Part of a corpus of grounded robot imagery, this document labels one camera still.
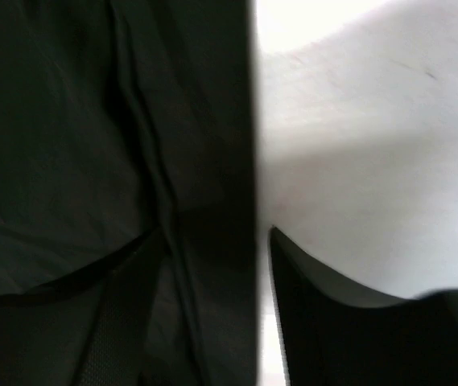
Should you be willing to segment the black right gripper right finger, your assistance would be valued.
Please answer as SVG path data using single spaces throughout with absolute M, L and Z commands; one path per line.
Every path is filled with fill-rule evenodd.
M 458 385 L 458 289 L 407 300 L 309 256 L 277 228 L 270 257 L 293 385 Z

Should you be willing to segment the black trousers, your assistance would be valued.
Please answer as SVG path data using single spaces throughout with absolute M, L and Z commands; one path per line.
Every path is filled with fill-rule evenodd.
M 258 380 L 246 1 L 0 1 L 0 296 L 154 231 L 136 385 Z

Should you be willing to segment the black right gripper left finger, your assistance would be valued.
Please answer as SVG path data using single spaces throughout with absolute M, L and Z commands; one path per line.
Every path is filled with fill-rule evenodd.
M 0 385 L 136 385 L 161 231 L 59 280 L 0 296 Z

